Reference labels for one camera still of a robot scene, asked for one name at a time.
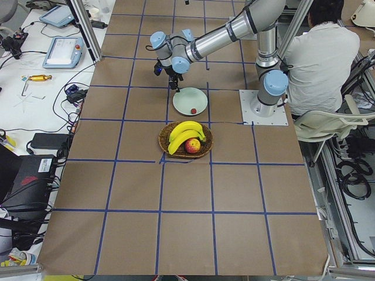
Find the bunch of bananas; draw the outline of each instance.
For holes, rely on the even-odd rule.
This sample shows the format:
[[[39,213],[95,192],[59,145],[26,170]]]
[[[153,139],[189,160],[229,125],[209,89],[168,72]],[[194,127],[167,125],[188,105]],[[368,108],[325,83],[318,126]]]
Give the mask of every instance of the bunch of bananas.
[[[202,125],[195,121],[181,122],[169,134],[169,154],[173,155],[181,144],[191,138],[199,138],[201,142],[206,141]]]

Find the red apple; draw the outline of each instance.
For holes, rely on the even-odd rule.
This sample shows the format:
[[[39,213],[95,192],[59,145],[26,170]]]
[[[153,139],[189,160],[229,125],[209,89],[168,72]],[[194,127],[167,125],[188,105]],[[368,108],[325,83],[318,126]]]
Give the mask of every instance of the red apple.
[[[185,142],[185,149],[188,153],[195,154],[200,150],[200,142],[197,139],[191,138]]]

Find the black hair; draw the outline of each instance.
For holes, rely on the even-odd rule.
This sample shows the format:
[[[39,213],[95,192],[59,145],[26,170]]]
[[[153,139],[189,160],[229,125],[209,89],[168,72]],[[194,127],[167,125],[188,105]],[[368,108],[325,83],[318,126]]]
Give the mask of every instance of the black hair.
[[[312,25],[337,23],[341,19],[343,7],[344,0],[314,0],[309,10]]]

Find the white shirt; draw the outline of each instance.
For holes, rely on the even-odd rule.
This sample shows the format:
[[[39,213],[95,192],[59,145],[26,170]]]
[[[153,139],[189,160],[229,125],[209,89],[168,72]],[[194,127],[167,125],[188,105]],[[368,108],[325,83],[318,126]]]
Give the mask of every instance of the white shirt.
[[[359,37],[333,22],[295,37],[285,55],[289,71],[288,102],[295,115],[313,109],[335,112],[341,87],[359,50]]]

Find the man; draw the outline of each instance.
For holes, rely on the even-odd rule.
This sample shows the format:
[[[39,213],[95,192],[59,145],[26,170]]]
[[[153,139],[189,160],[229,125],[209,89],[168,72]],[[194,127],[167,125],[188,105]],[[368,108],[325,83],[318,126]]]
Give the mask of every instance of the man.
[[[295,37],[286,55],[288,102],[294,118],[313,109],[337,111],[341,87],[359,50],[359,37],[340,27],[344,0],[314,0],[308,13],[311,30]]]

